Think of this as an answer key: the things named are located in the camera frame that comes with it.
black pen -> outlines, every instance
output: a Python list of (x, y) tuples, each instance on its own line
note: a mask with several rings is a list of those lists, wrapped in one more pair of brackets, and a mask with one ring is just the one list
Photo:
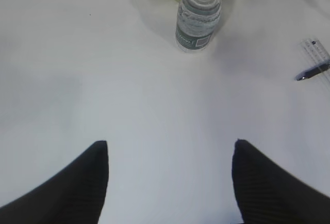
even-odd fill
[(328, 69), (330, 69), (330, 60), (328, 60), (322, 64), (319, 64), (305, 72), (300, 73), (295, 79), (297, 81), (302, 81), (307, 78), (312, 78)]

bottle label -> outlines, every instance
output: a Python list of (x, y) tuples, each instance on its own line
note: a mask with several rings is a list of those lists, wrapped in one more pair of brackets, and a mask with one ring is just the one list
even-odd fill
[(185, 48), (190, 50), (200, 50), (205, 47), (210, 41), (211, 34), (203, 37), (191, 37), (184, 33), (179, 26), (176, 26), (176, 40)]

white table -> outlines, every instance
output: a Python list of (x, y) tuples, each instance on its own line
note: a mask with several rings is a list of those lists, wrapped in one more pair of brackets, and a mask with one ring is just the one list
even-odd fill
[(190, 55), (172, 0), (0, 0), (0, 205), (101, 139), (100, 224), (238, 223), (237, 138), (330, 195), (330, 92), (293, 80), (301, 39), (330, 50), (330, 1), (223, 1)]

plastic bottle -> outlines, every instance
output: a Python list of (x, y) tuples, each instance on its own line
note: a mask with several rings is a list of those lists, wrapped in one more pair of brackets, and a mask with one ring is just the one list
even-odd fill
[(181, 0), (175, 38), (185, 52), (204, 49), (219, 22), (221, 0)]

clear ruler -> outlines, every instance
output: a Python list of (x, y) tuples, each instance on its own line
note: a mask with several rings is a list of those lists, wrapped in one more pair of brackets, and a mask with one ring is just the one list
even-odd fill
[[(317, 38), (307, 38), (301, 41), (300, 46), (303, 50), (311, 67), (317, 67), (330, 60), (330, 55)], [(322, 82), (330, 89), (330, 70), (320, 74)]]

